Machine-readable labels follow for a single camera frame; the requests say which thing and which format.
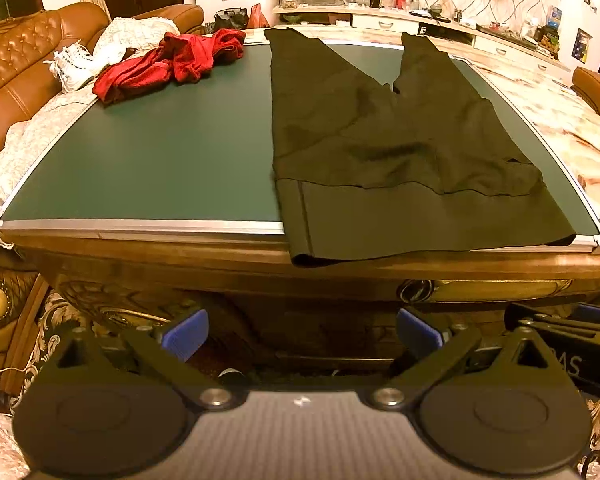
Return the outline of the black trousers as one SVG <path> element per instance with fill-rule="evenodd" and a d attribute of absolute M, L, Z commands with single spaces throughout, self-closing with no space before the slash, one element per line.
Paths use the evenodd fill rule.
<path fill-rule="evenodd" d="M 427 38 L 381 84 L 270 29 L 273 174 L 296 266 L 565 245 L 576 232 L 493 105 Z"/>

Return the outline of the green table mat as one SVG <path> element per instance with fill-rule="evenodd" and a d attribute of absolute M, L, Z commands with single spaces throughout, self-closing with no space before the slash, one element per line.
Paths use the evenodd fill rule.
<path fill-rule="evenodd" d="M 0 211 L 0 237 L 7 234 L 63 235 L 158 240 L 216 236 L 246 240 L 285 237 L 274 196 L 272 175 L 271 83 L 266 44 L 247 47 L 237 66 L 220 67 L 202 84 L 171 86 L 112 107 L 91 103 L 35 159 Z M 501 252 L 583 252 L 600 254 L 600 216 L 557 152 L 504 94 L 462 58 L 449 56 L 468 84 L 495 107 L 498 119 L 525 155 L 542 171 L 548 192 L 577 235 L 567 244 L 513 244 L 477 247 Z M 389 221 L 414 244 L 393 250 L 390 235 L 382 258 L 406 252 L 452 249 L 424 244 L 424 231 L 412 220 L 434 212 L 424 198 L 413 198 L 406 213 L 385 214 L 374 230 L 353 228 L 362 211 L 336 206 L 336 242 L 344 235 L 344 255 L 330 260 L 355 261 L 354 243 L 371 242 L 379 221 Z"/>

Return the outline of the white lace sofa cover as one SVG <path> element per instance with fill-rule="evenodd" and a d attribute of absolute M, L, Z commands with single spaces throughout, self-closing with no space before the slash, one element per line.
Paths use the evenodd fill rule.
<path fill-rule="evenodd" d="M 166 32 L 179 31 L 168 18 L 114 18 L 96 40 L 91 59 L 103 68 L 107 62 L 120 61 L 128 49 L 140 56 L 157 47 Z M 95 102 L 92 88 L 89 82 L 80 90 L 54 90 L 31 118 L 9 119 L 0 149 L 0 210 L 52 141 Z M 9 249 L 12 245 L 0 237 L 0 247 Z"/>

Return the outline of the white TV cabinet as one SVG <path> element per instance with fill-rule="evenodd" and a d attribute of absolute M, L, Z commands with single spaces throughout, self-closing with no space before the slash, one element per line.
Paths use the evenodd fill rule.
<path fill-rule="evenodd" d="M 283 9 L 276 6 L 273 13 L 280 24 L 329 24 L 351 26 L 385 32 L 408 32 L 464 44 L 467 47 L 494 54 L 526 70 L 549 76 L 570 86 L 571 70 L 527 40 L 497 35 L 483 27 L 471 27 L 452 21 L 427 18 L 424 12 L 373 9 L 367 6 L 299 6 Z"/>

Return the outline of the white sneakers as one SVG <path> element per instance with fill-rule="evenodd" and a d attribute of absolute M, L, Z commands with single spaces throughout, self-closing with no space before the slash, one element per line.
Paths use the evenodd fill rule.
<path fill-rule="evenodd" d="M 60 82 L 64 93 L 81 90 L 108 66 L 106 62 L 94 58 L 79 42 L 56 51 L 53 59 L 45 61 L 45 64 Z"/>

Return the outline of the red garment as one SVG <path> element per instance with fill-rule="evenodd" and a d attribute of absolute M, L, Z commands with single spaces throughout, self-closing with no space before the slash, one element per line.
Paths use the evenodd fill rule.
<path fill-rule="evenodd" d="M 242 30 L 228 28 L 211 36 L 167 32 L 158 47 L 141 58 L 127 58 L 106 68 L 92 92 L 109 105 L 161 90 L 171 82 L 196 84 L 208 77 L 214 66 L 242 58 L 245 39 Z"/>

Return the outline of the brown leather sofa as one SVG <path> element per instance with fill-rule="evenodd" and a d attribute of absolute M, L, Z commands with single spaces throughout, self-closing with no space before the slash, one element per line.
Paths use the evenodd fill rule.
<path fill-rule="evenodd" d="M 80 44 L 96 60 L 143 54 L 166 32 L 200 34 L 204 10 L 174 4 L 134 18 L 110 20 L 94 3 L 80 2 L 0 22 L 0 151 L 8 129 L 31 119 L 61 90 L 50 62 L 56 52 Z"/>

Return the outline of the black bag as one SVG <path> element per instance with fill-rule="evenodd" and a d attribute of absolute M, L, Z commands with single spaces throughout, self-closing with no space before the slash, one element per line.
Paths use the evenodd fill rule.
<path fill-rule="evenodd" d="M 242 30 L 248 27 L 249 14 L 246 8 L 227 8 L 214 14 L 214 28 Z"/>

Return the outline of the orange plastic bag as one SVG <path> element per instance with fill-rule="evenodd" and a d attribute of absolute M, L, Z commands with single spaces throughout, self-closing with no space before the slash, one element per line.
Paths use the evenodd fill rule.
<path fill-rule="evenodd" d="M 260 3 L 256 3 L 251 7 L 251 12 L 249 15 L 249 20 L 247 24 L 248 29 L 257 29 L 257 28 L 269 28 L 270 23 L 268 19 L 262 12 L 262 6 Z"/>

